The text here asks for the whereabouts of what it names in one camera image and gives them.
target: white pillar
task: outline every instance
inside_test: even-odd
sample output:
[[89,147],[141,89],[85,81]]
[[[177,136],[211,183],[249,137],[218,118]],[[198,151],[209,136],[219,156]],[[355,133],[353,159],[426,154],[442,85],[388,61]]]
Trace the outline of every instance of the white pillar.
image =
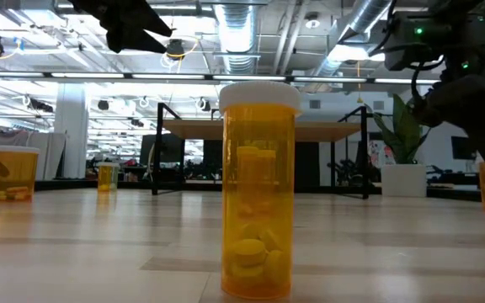
[[85,85],[61,83],[57,92],[54,131],[67,135],[64,178],[84,178],[88,145],[89,100]]

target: ceiling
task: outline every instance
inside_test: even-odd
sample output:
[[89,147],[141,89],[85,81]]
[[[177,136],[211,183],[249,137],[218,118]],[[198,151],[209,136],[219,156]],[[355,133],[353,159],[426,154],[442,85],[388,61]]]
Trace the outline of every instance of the ceiling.
[[[294,34],[298,11],[297,5],[294,18],[286,21],[286,8],[290,0],[272,1],[238,1],[238,3],[258,3],[257,9],[257,46],[253,57],[257,58],[254,73],[269,75],[274,73],[274,57],[280,43],[284,26],[291,26],[288,38]],[[4,47],[5,59],[0,59],[0,71],[35,71],[35,72],[154,72],[154,73],[192,73],[192,74],[222,74],[225,73],[224,57],[219,37],[219,25],[216,19],[204,16],[180,16],[177,9],[182,6],[195,7],[195,2],[185,1],[148,1],[154,8],[167,12],[162,19],[171,28],[177,29],[173,38],[183,40],[188,52],[180,62],[170,61],[165,56],[143,51],[124,50],[119,55],[108,49],[106,30],[99,26],[97,19],[73,12],[72,5],[67,1],[56,1],[56,7],[50,9],[24,9],[19,13],[0,10],[0,36]],[[307,75],[328,55],[328,37],[334,20],[348,16],[354,1],[341,0],[311,0],[306,11],[317,12],[320,24],[314,29],[303,25],[296,36],[294,52],[287,63],[286,74]],[[221,3],[220,0],[202,2],[204,11],[211,10],[211,3]],[[400,0],[397,9],[424,10],[425,1]],[[359,46],[357,50],[348,49],[339,52],[340,56],[355,56],[360,50],[365,51],[375,46],[379,38]],[[160,42],[167,44],[168,39],[152,34]],[[365,60],[345,62],[339,68],[338,75],[344,77],[411,77],[410,71],[389,72],[382,61]],[[420,78],[438,79],[440,70],[423,72]],[[0,127],[23,128],[39,131],[53,130],[53,114],[38,113],[24,105],[25,95],[37,98],[56,110],[57,87],[54,81],[26,81],[0,79]],[[139,136],[155,130],[156,104],[164,102],[184,118],[209,119],[210,112],[204,112],[195,106],[197,100],[205,99],[215,108],[218,93],[226,85],[224,82],[173,84],[144,82],[87,82],[88,97],[91,99],[91,120],[89,122],[89,143],[91,150],[100,149],[97,136],[113,136],[126,132],[128,136],[120,139],[126,146],[125,154],[135,152],[139,145]],[[405,85],[368,85],[344,84],[331,93],[305,94],[305,104],[310,99],[319,98],[326,106],[320,111],[308,108],[303,116],[307,119],[326,119],[345,114],[359,104],[356,103],[358,92],[365,93],[367,102],[386,98],[388,93],[402,93],[407,90]],[[369,92],[376,92],[378,97],[372,97]],[[99,110],[100,100],[109,101],[109,110]],[[144,122],[144,127],[132,126],[126,117],[136,117]]]

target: fluorescent light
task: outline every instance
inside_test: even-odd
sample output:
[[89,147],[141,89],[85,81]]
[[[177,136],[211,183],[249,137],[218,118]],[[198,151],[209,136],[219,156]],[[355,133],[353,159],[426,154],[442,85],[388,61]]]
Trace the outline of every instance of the fluorescent light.
[[285,77],[281,76],[231,76],[231,75],[220,75],[213,76],[215,80],[227,80],[227,81],[248,81],[248,80],[262,80],[262,81],[285,81]]
[[181,75],[181,74],[132,74],[135,79],[158,79],[158,80],[203,80],[203,75]]
[[[182,10],[182,9],[188,9],[188,10],[194,9],[194,10],[196,10],[196,6],[192,6],[192,5],[152,5],[151,8],[152,9],[167,9],[167,10]],[[204,7],[204,8],[201,8],[201,10],[206,11],[206,12],[210,12],[210,11],[212,11],[212,8]]]
[[100,72],[53,72],[53,77],[77,77],[77,78],[124,78],[122,73]]
[[417,80],[417,84],[420,84],[420,85],[424,85],[424,84],[428,84],[428,85],[433,85],[433,84],[436,84],[439,80]]
[[385,54],[377,54],[369,58],[370,61],[376,61],[376,62],[384,62],[385,59],[386,59]]
[[0,77],[43,77],[42,72],[0,72]]
[[[434,84],[439,80],[417,80],[417,84]],[[380,84],[411,84],[411,79],[376,79],[375,83]]]
[[365,83],[365,78],[349,77],[295,77],[296,82],[328,82],[328,83]]

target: desk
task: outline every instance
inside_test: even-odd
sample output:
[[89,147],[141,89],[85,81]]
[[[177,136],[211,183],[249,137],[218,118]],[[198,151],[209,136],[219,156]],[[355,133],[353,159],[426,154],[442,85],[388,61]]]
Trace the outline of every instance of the desk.
[[[163,127],[181,139],[222,140],[224,122],[219,120],[164,120]],[[360,131],[360,123],[296,122],[297,142],[336,142]]]

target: ceiling light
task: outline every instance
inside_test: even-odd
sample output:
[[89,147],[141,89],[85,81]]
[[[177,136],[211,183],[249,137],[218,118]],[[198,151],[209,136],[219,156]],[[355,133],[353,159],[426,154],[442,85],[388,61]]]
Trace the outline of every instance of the ceiling light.
[[295,77],[296,82],[364,83],[365,78],[349,77]]
[[[417,84],[424,85],[424,84],[435,84],[439,80],[417,80]],[[380,84],[411,84],[411,79],[376,79],[375,83]]]
[[376,62],[384,62],[385,54],[377,54],[377,55],[371,56],[369,60],[376,61]]
[[281,76],[230,76],[230,75],[220,75],[220,76],[213,76],[214,80],[227,80],[227,81],[252,81],[252,80],[261,80],[261,81],[285,81],[285,77]]
[[42,72],[0,72],[0,77],[43,77]]
[[364,61],[368,60],[368,53],[362,47],[336,45],[327,58],[330,61]]
[[315,28],[319,27],[319,24],[321,24],[321,23],[319,22],[319,20],[308,20],[308,21],[306,22],[306,27],[307,27],[308,29],[315,29]]
[[319,24],[321,23],[319,22],[319,20],[317,20],[318,17],[319,17],[319,13],[316,13],[316,12],[308,13],[305,17],[306,27],[308,29],[315,29],[319,27]]
[[203,80],[204,75],[181,75],[181,74],[132,74],[135,79],[158,79],[158,80]]
[[70,3],[59,3],[57,4],[57,8],[74,8],[74,6]]
[[[196,6],[192,5],[152,5],[152,9],[167,9],[167,10],[187,10],[187,9],[196,9]],[[212,8],[210,7],[202,7],[201,10],[206,12],[211,12]]]
[[72,78],[124,78],[122,73],[100,73],[100,72],[53,72],[53,77]]

